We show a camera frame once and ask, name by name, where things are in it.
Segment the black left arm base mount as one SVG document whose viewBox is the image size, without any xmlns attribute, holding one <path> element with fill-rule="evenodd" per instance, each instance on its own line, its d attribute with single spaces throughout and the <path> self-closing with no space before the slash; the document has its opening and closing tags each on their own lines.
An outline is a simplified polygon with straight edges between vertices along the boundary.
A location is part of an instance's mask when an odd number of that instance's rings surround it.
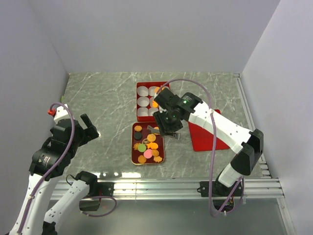
<svg viewBox="0 0 313 235">
<path fill-rule="evenodd" d="M 113 196 L 114 183 L 113 182 L 100 182 L 94 186 L 91 191 L 79 203 L 79 208 L 83 212 L 94 212 L 100 208 L 102 198 L 91 199 L 95 196 Z"/>
</svg>

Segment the orange flower cookie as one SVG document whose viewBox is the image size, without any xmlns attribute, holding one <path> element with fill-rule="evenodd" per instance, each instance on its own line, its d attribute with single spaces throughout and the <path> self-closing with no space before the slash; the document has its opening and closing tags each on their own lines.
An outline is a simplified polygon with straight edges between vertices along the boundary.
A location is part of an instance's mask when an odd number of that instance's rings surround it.
<svg viewBox="0 0 313 235">
<path fill-rule="evenodd" d="M 136 126 L 134 127 L 134 130 L 135 130 L 136 132 L 141 132 L 141 131 L 142 131 L 142 127 L 141 127 L 140 125 L 136 125 Z"/>
</svg>

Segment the orange cookie tray corner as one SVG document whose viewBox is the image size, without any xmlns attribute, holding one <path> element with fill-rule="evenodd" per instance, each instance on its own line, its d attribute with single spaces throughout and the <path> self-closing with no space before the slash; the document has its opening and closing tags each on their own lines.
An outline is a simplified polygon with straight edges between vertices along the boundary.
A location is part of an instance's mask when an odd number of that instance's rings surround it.
<svg viewBox="0 0 313 235">
<path fill-rule="evenodd" d="M 163 161 L 163 158 L 162 158 L 162 157 L 160 157 L 160 156 L 154 157 L 154 162 L 160 163 L 160 162 L 162 162 L 162 161 Z"/>
</svg>

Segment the large round waffle biscuit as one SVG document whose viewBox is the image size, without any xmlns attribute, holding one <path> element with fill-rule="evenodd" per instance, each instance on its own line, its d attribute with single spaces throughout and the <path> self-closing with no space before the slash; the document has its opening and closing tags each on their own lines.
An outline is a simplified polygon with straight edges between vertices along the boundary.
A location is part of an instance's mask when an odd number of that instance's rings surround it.
<svg viewBox="0 0 313 235">
<path fill-rule="evenodd" d="M 155 134 L 149 134 L 149 135 L 147 136 L 148 142 L 155 142 L 156 139 L 157 139 L 157 137 L 156 137 Z"/>
</svg>

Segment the green macaron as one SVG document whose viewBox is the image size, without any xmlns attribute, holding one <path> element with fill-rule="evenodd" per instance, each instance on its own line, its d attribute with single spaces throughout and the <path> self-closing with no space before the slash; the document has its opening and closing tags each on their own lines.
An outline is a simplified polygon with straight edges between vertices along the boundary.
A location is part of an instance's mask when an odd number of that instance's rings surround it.
<svg viewBox="0 0 313 235">
<path fill-rule="evenodd" d="M 143 153 L 143 152 L 146 151 L 147 147 L 146 147 L 145 144 L 141 143 L 141 144 L 138 145 L 137 149 L 138 149 L 139 152 Z"/>
</svg>

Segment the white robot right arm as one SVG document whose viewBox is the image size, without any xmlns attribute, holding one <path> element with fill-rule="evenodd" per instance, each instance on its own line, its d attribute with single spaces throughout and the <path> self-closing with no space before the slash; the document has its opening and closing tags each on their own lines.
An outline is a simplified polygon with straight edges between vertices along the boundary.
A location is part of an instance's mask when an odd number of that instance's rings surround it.
<svg viewBox="0 0 313 235">
<path fill-rule="evenodd" d="M 153 117 L 161 136 L 175 135 L 184 120 L 215 134 L 235 153 L 215 181 L 215 190 L 219 195 L 227 195 L 240 177 L 251 174 L 263 153 L 262 131 L 251 131 L 233 123 L 192 93 L 179 97 L 164 89 L 155 95 L 154 101 L 159 105 L 159 111 Z"/>
</svg>

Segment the white paper cup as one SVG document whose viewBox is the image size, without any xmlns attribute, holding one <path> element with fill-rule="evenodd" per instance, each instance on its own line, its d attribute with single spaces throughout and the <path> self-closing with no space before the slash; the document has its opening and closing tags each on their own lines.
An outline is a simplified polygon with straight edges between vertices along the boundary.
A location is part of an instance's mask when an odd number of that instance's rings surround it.
<svg viewBox="0 0 313 235">
<path fill-rule="evenodd" d="M 150 104 L 150 99 L 148 97 L 139 97 L 137 99 L 137 105 L 139 107 L 147 107 Z"/>
<path fill-rule="evenodd" d="M 138 96 L 141 96 L 141 97 L 146 97 L 149 95 L 149 90 L 145 86 L 137 87 L 136 91 L 137 91 Z"/>
<path fill-rule="evenodd" d="M 146 107 L 140 107 L 138 108 L 137 110 L 137 116 L 138 117 L 148 117 L 149 114 L 148 114 L 148 108 Z"/>
<path fill-rule="evenodd" d="M 156 86 L 151 86 L 149 89 L 148 89 L 148 95 L 149 96 L 155 96 L 155 92 L 154 92 L 154 90 L 155 90 L 155 87 Z"/>
<path fill-rule="evenodd" d="M 151 108 L 158 108 L 158 104 L 155 102 L 154 97 L 150 98 L 150 107 Z"/>
<path fill-rule="evenodd" d="M 154 112 L 157 112 L 157 111 L 158 111 L 158 109 L 156 109 L 156 108 L 150 108 L 150 109 L 148 110 L 148 115 L 149 115 L 149 116 L 152 116 L 153 113 L 154 113 Z"/>
</svg>

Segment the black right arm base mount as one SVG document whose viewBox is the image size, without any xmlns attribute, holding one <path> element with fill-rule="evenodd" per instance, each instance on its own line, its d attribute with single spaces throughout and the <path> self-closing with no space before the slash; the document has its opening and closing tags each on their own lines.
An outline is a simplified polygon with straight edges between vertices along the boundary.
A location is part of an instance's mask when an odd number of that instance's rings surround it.
<svg viewBox="0 0 313 235">
<path fill-rule="evenodd" d="M 212 183 L 212 197 L 227 197 L 230 192 L 232 191 L 232 188 L 236 186 L 237 182 L 233 184 L 232 187 L 227 188 L 226 186 L 222 185 L 218 181 L 214 181 Z M 239 197 L 244 195 L 244 183 L 240 181 L 238 185 L 235 187 L 234 192 L 231 194 L 231 197 L 227 201 L 226 205 L 223 207 L 222 212 L 230 212 L 232 211 L 236 206 L 234 202 L 234 197 Z M 201 194 L 201 197 L 208 197 L 209 196 L 209 182 L 208 181 L 201 181 L 200 187 L 197 188 L 197 192 Z M 222 207 L 223 201 L 222 200 L 213 200 L 213 206 L 215 210 L 219 210 Z"/>
</svg>

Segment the dark red gold-rimmed tray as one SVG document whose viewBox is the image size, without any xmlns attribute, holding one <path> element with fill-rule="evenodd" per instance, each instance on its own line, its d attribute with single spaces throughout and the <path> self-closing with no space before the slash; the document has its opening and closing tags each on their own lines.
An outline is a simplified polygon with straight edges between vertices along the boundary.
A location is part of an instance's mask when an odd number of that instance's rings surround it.
<svg viewBox="0 0 313 235">
<path fill-rule="evenodd" d="M 134 139 L 134 133 L 136 132 L 134 130 L 134 127 L 136 125 L 140 125 L 142 127 L 142 139 L 141 140 L 135 140 Z M 131 156 L 131 160 L 132 160 L 132 163 L 134 165 L 156 165 L 156 164 L 161 164 L 165 161 L 165 150 L 164 150 L 164 140 L 163 140 L 163 137 L 161 137 L 160 135 L 156 135 L 156 143 L 158 144 L 158 151 L 159 151 L 159 156 L 163 158 L 163 161 L 160 162 L 160 163 L 156 163 L 154 162 L 154 157 L 152 156 L 150 159 L 147 159 L 146 160 L 146 163 L 144 164 L 140 164 L 137 160 L 137 158 L 140 156 L 140 155 L 143 155 L 143 153 L 139 152 L 138 150 L 134 150 L 133 149 L 133 145 L 135 143 L 142 143 L 142 144 L 148 144 L 148 140 L 147 140 L 147 136 L 150 134 L 150 132 L 147 130 L 147 126 L 150 125 L 152 127 L 157 127 L 157 124 L 155 122 L 136 122 L 135 124 L 133 124 L 132 126 L 132 149 L 131 149 L 131 153 L 132 153 L 132 156 Z"/>
</svg>

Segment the pink macaron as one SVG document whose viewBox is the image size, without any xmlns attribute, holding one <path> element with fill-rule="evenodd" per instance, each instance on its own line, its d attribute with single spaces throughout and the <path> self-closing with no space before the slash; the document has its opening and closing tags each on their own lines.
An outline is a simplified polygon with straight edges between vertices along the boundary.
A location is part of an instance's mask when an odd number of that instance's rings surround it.
<svg viewBox="0 0 313 235">
<path fill-rule="evenodd" d="M 143 153 L 143 156 L 146 158 L 146 159 L 150 159 L 153 155 L 152 155 L 152 150 L 151 149 L 147 149 L 145 150 L 145 152 Z"/>
</svg>

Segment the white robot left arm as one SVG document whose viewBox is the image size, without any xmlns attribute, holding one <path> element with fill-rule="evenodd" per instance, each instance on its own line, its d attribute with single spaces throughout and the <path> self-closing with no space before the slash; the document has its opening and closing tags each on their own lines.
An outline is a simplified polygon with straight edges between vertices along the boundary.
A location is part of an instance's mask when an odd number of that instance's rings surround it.
<svg viewBox="0 0 313 235">
<path fill-rule="evenodd" d="M 61 199 L 48 208 L 55 187 L 77 149 L 99 137 L 87 114 L 80 116 L 86 128 L 74 119 L 67 105 L 51 108 L 48 114 L 54 117 L 55 125 L 50 129 L 51 136 L 32 156 L 27 192 L 11 235 L 56 235 L 84 197 L 98 194 L 97 176 L 82 171 Z"/>
</svg>

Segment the red box lid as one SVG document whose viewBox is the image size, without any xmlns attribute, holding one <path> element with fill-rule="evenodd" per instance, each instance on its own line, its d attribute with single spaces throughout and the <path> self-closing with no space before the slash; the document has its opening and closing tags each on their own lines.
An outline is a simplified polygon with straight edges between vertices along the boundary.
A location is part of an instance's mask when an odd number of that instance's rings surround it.
<svg viewBox="0 0 313 235">
<path fill-rule="evenodd" d="M 191 143 L 195 152 L 211 151 L 213 149 L 213 133 L 188 122 Z"/>
</svg>

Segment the orange chip cookie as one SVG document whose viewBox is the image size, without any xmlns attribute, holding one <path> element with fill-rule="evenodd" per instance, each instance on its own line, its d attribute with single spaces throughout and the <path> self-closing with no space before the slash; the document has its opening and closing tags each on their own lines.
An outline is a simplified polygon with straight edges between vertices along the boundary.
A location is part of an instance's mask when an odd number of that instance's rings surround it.
<svg viewBox="0 0 313 235">
<path fill-rule="evenodd" d="M 138 160 L 138 162 L 140 163 L 140 164 L 144 164 L 144 163 L 146 163 L 146 158 L 143 156 L 143 155 L 140 155 L 138 158 L 137 158 L 137 160 Z"/>
</svg>

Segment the silver slotted tongs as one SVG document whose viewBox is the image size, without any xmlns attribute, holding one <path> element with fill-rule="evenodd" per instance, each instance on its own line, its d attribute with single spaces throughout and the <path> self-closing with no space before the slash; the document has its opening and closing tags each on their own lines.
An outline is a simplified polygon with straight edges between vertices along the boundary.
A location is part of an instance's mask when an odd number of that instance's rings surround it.
<svg viewBox="0 0 313 235">
<path fill-rule="evenodd" d="M 153 128 L 152 126 L 148 125 L 147 126 L 147 130 L 153 134 Z M 176 133 L 176 132 L 162 132 L 160 131 L 160 136 L 161 137 L 165 137 L 165 136 L 168 136 L 168 137 L 171 137 L 171 138 L 174 138 L 176 140 L 179 140 L 180 139 L 180 133 Z"/>
</svg>

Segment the orange round cookie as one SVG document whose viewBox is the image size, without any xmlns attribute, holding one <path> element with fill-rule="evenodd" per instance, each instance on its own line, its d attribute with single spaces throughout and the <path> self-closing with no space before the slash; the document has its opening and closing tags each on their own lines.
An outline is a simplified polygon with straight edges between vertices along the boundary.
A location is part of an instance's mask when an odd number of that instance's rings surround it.
<svg viewBox="0 0 313 235">
<path fill-rule="evenodd" d="M 155 87 L 155 90 L 154 90 L 155 94 L 157 94 L 159 89 L 160 89 L 160 87 Z"/>
</svg>

